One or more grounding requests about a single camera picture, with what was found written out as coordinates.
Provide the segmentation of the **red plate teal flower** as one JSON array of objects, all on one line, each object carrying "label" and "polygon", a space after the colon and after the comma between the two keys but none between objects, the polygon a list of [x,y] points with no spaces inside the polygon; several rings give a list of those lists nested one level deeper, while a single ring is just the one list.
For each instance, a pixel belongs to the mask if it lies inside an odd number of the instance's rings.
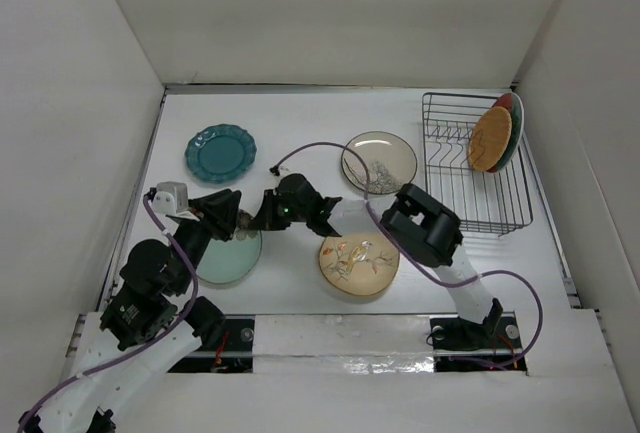
[{"label": "red plate teal flower", "polygon": [[501,106],[509,111],[512,128],[506,150],[497,163],[489,169],[490,173],[500,172],[509,164],[518,149],[520,140],[524,133],[524,106],[517,93],[509,92],[501,95],[494,102],[494,106]]}]

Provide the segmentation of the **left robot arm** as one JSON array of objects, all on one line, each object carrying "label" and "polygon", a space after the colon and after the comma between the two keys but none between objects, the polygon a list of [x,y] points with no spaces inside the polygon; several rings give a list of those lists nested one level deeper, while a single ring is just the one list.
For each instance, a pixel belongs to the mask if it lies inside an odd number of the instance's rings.
[{"label": "left robot arm", "polygon": [[139,242],[123,284],[74,372],[19,420],[21,432],[114,432],[134,404],[185,355],[222,340],[225,316],[199,293],[196,268],[212,240],[237,229],[241,194],[225,189],[190,200],[161,183],[142,204],[162,240]]}]

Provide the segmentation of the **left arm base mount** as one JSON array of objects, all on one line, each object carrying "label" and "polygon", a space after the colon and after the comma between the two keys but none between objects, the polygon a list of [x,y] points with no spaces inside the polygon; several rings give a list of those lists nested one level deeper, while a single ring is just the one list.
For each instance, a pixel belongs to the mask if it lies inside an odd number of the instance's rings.
[{"label": "left arm base mount", "polygon": [[253,371],[253,344],[255,317],[233,315],[228,317],[223,333],[213,346],[201,347],[178,361],[169,373],[251,373]]}]

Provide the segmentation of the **woven bamboo plate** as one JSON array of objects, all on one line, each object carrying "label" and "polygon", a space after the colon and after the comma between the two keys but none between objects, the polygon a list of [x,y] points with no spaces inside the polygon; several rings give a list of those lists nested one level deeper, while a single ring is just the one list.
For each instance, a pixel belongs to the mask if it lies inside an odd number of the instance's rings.
[{"label": "woven bamboo plate", "polygon": [[487,110],[477,121],[468,145],[468,160],[475,170],[486,172],[506,151],[512,131],[511,114],[502,106]]}]

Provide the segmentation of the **beige plate bird painting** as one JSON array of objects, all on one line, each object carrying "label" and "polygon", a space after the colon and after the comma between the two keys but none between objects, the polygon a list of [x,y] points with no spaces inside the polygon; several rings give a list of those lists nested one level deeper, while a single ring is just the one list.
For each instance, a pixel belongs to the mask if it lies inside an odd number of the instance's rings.
[{"label": "beige plate bird painting", "polygon": [[352,296],[375,296],[396,277],[399,250],[381,233],[351,233],[326,237],[318,264],[323,277],[338,290]]}]

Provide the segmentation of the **pale green glass plate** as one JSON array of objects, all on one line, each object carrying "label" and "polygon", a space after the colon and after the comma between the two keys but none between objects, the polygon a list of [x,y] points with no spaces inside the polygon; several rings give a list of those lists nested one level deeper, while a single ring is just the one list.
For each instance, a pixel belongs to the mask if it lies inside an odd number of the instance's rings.
[{"label": "pale green glass plate", "polygon": [[262,251],[260,232],[236,230],[229,241],[214,238],[206,228],[203,233],[207,248],[196,267],[201,281],[216,286],[237,283],[258,263]]}]

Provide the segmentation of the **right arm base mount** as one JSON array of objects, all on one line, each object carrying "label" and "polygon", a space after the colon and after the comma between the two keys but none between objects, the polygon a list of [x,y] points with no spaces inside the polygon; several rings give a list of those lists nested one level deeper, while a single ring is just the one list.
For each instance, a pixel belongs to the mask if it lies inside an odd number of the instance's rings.
[{"label": "right arm base mount", "polygon": [[523,343],[513,313],[503,314],[493,333],[455,315],[430,317],[429,326],[425,342],[432,347],[436,373],[496,371],[492,363],[506,361],[507,371],[527,371],[525,359],[514,360]]}]

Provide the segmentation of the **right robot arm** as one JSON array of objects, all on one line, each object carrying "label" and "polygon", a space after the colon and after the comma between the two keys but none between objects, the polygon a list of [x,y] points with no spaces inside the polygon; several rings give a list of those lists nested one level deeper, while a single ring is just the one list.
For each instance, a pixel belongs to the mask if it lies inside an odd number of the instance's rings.
[{"label": "right robot arm", "polygon": [[283,231],[293,223],[322,237],[382,234],[448,290],[467,342],[484,346],[497,336],[503,308],[470,264],[461,220],[420,187],[406,183],[397,193],[372,200],[324,197],[304,175],[290,174],[264,192],[256,214],[240,221],[243,229],[259,231]]}]

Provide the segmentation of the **teal scalloped plate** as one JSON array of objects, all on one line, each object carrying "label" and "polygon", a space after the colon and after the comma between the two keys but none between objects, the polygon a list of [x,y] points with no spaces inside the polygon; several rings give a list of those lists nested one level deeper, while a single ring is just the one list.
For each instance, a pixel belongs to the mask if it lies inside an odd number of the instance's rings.
[{"label": "teal scalloped plate", "polygon": [[244,175],[257,155],[254,137],[234,124],[217,124],[196,133],[187,143],[187,169],[205,183],[223,184]]}]

